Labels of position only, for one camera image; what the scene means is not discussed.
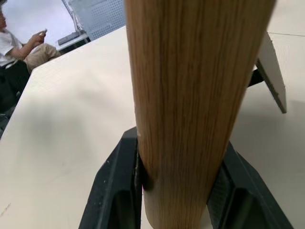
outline pegboard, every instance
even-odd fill
[[[91,41],[126,24],[123,0],[70,0]]]

